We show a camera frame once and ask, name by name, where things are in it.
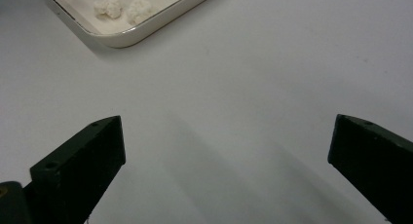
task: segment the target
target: black plastic part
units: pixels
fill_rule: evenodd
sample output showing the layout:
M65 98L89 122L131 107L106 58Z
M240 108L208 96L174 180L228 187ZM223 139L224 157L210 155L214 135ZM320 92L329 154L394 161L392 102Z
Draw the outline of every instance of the black plastic part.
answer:
M413 143L338 115L328 161L394 224L413 223Z
M30 169L0 184L0 224L83 224L126 162L121 117L94 122Z

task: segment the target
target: white table surface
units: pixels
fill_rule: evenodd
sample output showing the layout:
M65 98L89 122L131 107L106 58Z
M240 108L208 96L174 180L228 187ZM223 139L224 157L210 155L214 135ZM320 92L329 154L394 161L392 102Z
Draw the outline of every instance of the white table surface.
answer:
M413 139L413 0L207 0L122 50L0 0L0 179L123 119L90 223L386 223L327 153L335 116Z

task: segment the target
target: white crumb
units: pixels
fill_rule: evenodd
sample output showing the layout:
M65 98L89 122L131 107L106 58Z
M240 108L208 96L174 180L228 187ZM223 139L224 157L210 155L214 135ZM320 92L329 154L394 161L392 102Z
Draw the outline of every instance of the white crumb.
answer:
M122 13L122 4L119 0L103 0L94 2L94 12L97 15L108 15L116 19Z
M155 9L149 1L133 0L127 9L127 19L132 25L148 19L155 13Z

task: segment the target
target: white tray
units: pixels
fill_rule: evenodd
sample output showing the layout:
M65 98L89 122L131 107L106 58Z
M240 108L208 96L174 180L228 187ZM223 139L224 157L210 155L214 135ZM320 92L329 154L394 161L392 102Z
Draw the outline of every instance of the white tray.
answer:
M61 19L72 20L87 35L103 45L122 48L131 46L205 0L147 0L157 10L155 15L138 25L131 25L125 12L117 19L97 17L94 2L101 0L49 0ZM121 0L124 9L132 0Z

